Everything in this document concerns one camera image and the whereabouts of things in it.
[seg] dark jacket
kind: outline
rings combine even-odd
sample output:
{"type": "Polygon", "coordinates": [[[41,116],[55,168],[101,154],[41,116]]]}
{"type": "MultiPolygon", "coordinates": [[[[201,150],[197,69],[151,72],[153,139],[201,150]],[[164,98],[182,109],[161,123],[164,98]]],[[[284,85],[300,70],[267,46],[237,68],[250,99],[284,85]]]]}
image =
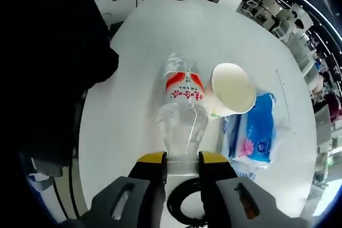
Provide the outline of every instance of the dark jacket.
{"type": "Polygon", "coordinates": [[[23,66],[18,85],[19,150],[66,164],[72,147],[75,103],[118,68],[108,29],[94,0],[29,0],[20,9],[23,66]]]}

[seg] bottle label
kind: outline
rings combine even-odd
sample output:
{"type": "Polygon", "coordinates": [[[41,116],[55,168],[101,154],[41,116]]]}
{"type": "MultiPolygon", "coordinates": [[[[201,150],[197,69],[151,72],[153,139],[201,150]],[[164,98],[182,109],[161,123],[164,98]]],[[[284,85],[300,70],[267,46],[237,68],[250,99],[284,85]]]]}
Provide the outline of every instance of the bottle label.
{"type": "Polygon", "coordinates": [[[199,75],[195,73],[168,73],[165,90],[165,103],[192,103],[203,105],[204,87],[199,75]]]}

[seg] plastic water bottle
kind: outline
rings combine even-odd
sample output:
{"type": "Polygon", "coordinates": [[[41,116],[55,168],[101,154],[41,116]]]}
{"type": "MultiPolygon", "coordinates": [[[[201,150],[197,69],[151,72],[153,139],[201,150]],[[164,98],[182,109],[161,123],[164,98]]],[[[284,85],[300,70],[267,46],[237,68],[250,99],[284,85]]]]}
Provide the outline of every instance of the plastic water bottle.
{"type": "Polygon", "coordinates": [[[168,150],[168,174],[195,175],[197,149],[208,124],[198,68],[194,61],[173,53],[167,60],[163,81],[165,101],[158,125],[168,150]]]}

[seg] desk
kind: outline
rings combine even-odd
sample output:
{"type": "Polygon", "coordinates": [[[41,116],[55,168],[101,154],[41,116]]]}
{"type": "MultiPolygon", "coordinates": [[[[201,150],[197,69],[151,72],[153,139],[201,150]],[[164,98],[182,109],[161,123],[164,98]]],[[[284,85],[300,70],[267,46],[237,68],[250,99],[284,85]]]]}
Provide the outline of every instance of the desk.
{"type": "Polygon", "coordinates": [[[259,7],[258,12],[254,15],[256,22],[260,24],[265,30],[270,30],[270,28],[275,24],[275,21],[272,18],[271,12],[265,8],[263,5],[259,7]],[[262,16],[265,18],[265,21],[260,21],[259,17],[262,16]]]}
{"type": "MultiPolygon", "coordinates": [[[[145,0],[113,37],[119,68],[88,91],[81,121],[80,177],[87,206],[109,183],[128,175],[141,155],[166,149],[156,122],[164,99],[161,71],[179,45],[196,59],[204,83],[215,65],[233,62],[275,94],[292,130],[278,160],[256,182],[275,196],[281,211],[299,216],[316,159],[315,119],[302,74],[290,50],[271,33],[205,0],[145,0]]],[[[220,124],[208,124],[200,150],[216,151],[220,124]]],[[[168,178],[166,196],[185,179],[168,178]]],[[[161,227],[184,225],[164,207],[161,227]]]]}

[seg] pink flower print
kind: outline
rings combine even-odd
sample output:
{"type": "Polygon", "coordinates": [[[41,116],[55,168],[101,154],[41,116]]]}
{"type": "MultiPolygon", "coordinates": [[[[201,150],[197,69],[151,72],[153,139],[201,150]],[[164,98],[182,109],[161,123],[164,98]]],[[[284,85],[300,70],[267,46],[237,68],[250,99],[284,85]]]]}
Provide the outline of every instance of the pink flower print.
{"type": "Polygon", "coordinates": [[[241,152],[239,157],[241,156],[249,156],[254,152],[254,143],[252,143],[251,140],[248,140],[247,138],[243,139],[241,152]]]}

